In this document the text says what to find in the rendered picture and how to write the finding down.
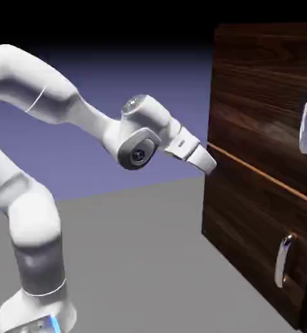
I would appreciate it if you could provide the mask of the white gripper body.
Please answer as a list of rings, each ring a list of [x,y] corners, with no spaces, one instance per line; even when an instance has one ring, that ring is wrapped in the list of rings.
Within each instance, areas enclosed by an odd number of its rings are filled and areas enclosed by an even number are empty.
[[[194,152],[188,157],[187,162],[205,174],[211,174],[217,166],[216,160],[201,144],[194,149]]]

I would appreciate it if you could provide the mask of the dark wood cabinet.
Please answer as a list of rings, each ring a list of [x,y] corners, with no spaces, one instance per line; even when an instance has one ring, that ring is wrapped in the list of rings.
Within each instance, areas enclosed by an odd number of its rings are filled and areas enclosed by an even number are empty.
[[[202,233],[307,333],[307,22],[219,25]]]

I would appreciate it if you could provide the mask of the dark wood cabinet door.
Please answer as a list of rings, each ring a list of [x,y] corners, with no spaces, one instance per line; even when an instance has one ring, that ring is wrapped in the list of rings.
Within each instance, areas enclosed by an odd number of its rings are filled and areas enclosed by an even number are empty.
[[[295,329],[307,333],[307,201],[265,176],[213,152],[206,177],[202,233]],[[295,233],[283,288],[274,282],[281,240]]]
[[[299,127],[307,98],[307,38],[218,34],[211,143],[307,196]]]

